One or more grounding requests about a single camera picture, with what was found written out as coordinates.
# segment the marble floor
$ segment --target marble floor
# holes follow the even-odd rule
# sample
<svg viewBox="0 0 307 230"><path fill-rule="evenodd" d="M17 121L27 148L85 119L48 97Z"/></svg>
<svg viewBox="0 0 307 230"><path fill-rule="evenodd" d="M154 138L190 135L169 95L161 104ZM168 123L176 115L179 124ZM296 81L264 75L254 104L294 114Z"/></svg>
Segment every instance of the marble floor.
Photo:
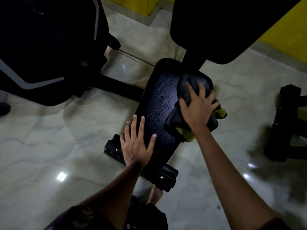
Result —
<svg viewBox="0 0 307 230"><path fill-rule="evenodd" d="M147 27L105 12L122 50L151 64L165 57L182 60L185 50L169 34L171 13L161 10ZM105 75L143 87L154 68L123 52L110 51L108 60ZM307 95L307 74L252 49L226 65L206 61L201 72L213 80L228 112L214 138L267 204L290 227L306 230L307 162L271 162L263 146L279 89L293 84ZM8 102L12 110L0 118L0 229L43 229L124 169L103 149L131 119L137 102L98 89L55 107L15 96ZM179 170L174 189L158 203L169 229L229 229L197 142L182 143L168 164ZM67 176L63 180L59 174ZM140 178L134 193L148 186Z"/></svg>

